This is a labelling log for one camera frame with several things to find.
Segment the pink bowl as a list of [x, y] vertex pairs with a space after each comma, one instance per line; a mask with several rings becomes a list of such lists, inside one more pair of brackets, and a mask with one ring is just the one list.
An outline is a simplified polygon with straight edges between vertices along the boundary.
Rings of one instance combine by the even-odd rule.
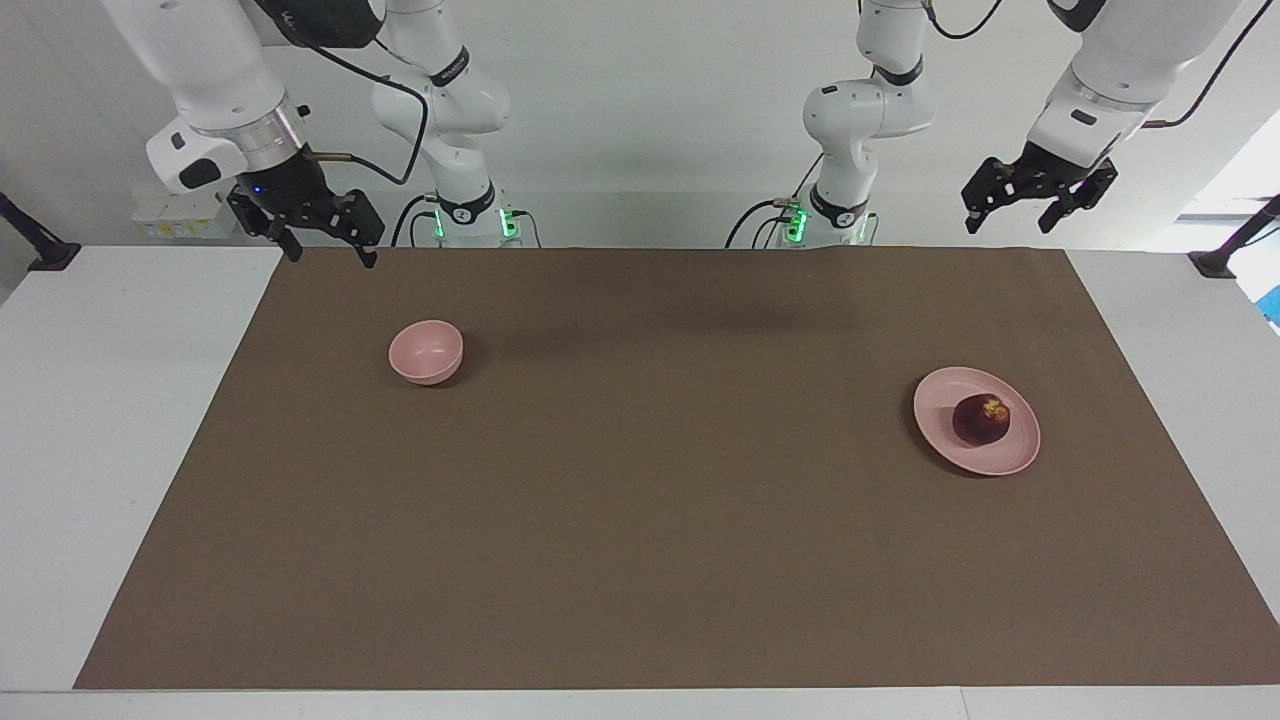
[[438, 386], [460, 369], [465, 337], [448, 322], [416, 322], [393, 338], [387, 355], [392, 370], [402, 379], [415, 386]]

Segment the pink plate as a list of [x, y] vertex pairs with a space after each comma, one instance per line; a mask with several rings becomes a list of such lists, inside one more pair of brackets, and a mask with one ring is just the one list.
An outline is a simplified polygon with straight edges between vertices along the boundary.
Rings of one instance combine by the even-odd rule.
[[[989, 443], [959, 436], [954, 414], [963, 401], [993, 395], [1011, 413], [1009, 430]], [[998, 377], [968, 366], [947, 366], [925, 375], [913, 396], [913, 414], [928, 446], [952, 466], [978, 477], [1010, 477], [1028, 469], [1041, 451], [1041, 425], [1027, 398]]]

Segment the brown table mat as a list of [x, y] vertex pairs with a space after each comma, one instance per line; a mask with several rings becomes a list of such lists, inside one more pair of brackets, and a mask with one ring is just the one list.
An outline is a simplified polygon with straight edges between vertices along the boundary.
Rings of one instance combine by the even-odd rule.
[[[928, 446], [947, 366], [1027, 398], [1028, 469]], [[76, 684], [1272, 685], [1280, 623], [1064, 252], [314, 249]]]

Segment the white socket boxes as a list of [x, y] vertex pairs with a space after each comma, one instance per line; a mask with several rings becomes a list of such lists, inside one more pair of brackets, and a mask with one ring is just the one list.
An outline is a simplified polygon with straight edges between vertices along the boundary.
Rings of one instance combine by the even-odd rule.
[[141, 199], [132, 215], [152, 240], [229, 240], [237, 227], [230, 206], [216, 193]]

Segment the dark red apple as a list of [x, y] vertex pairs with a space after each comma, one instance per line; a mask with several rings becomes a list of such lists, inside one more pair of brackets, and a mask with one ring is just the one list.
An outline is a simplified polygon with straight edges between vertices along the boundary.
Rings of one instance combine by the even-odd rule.
[[972, 395], [952, 410], [951, 425], [955, 436], [972, 446], [986, 446], [1001, 441], [1011, 428], [1012, 411], [997, 395]]

